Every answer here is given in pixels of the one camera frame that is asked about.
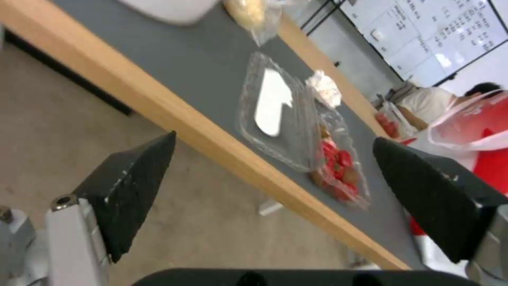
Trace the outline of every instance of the whiteboard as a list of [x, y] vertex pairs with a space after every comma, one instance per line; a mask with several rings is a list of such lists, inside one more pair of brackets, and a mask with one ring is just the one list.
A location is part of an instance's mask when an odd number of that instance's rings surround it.
[[423, 87], [508, 40], [488, 0], [360, 0], [340, 8], [402, 79]]

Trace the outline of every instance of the bolt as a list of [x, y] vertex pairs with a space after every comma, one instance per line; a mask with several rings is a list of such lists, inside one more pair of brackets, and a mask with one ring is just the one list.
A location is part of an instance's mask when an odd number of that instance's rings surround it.
[[51, 202], [51, 210], [53, 212], [56, 212], [77, 204], [78, 198], [76, 197], [75, 194], [65, 194], [55, 198]]
[[12, 216], [11, 208], [6, 206], [0, 206], [0, 221], [5, 223], [11, 223], [14, 220]]

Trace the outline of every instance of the clear plastic container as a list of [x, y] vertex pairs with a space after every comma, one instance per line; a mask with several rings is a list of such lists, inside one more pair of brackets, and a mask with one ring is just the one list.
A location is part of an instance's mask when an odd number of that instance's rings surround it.
[[321, 186], [323, 190], [330, 193], [331, 196], [339, 201], [352, 206], [358, 206], [367, 209], [370, 205], [370, 192], [367, 180], [363, 174], [362, 164], [359, 161], [358, 153], [354, 147], [353, 139], [349, 135], [347, 124], [344, 118], [334, 110], [320, 112], [321, 124], [324, 125], [331, 135], [331, 139], [340, 150], [346, 150], [352, 157], [353, 168], [358, 174], [358, 183], [356, 191], [342, 181], [333, 177], [323, 166], [311, 174], [314, 182]]
[[388, 101], [384, 102], [378, 113], [386, 115], [390, 122], [395, 123], [397, 128], [396, 135], [398, 136], [392, 136], [388, 134], [390, 137], [404, 140], [418, 133], [418, 130], [407, 121], [407, 119], [404, 117], [404, 115], [402, 115], [402, 113], [400, 113], [395, 104]]
[[[275, 74], [275, 77], [280, 75], [279, 80], [282, 79], [289, 91], [286, 93], [276, 88], [269, 89], [268, 74]], [[263, 123], [264, 117], [259, 116], [260, 110], [264, 110], [260, 106], [265, 106], [263, 102], [267, 99], [270, 106], [280, 108], [280, 120], [270, 117], [267, 122], [275, 123], [268, 127]], [[238, 106], [237, 128], [258, 149], [297, 171], [310, 172], [323, 165], [319, 118], [313, 90], [291, 77], [260, 52], [255, 52], [248, 64]]]

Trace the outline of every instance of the gray tabletop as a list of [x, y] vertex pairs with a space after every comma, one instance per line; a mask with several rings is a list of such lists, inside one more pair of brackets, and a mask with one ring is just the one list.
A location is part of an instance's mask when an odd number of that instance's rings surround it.
[[[221, 5], [198, 24], [178, 27], [152, 20], [114, 0], [54, 2], [188, 104], [252, 147], [235, 129], [235, 113], [249, 56], [259, 48]], [[312, 74], [280, 38], [260, 50], [302, 81]], [[350, 126], [368, 178], [372, 205], [367, 212], [341, 205], [315, 187], [305, 174], [253, 150], [410, 267], [421, 269], [403, 210], [373, 157], [374, 133], [347, 106], [341, 106], [339, 111]]]

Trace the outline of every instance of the white shirt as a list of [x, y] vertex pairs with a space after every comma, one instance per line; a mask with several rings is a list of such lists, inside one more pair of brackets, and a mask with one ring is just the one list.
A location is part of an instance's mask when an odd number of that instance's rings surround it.
[[452, 106], [453, 97], [452, 93], [441, 88], [425, 88], [408, 95], [399, 105], [430, 124]]

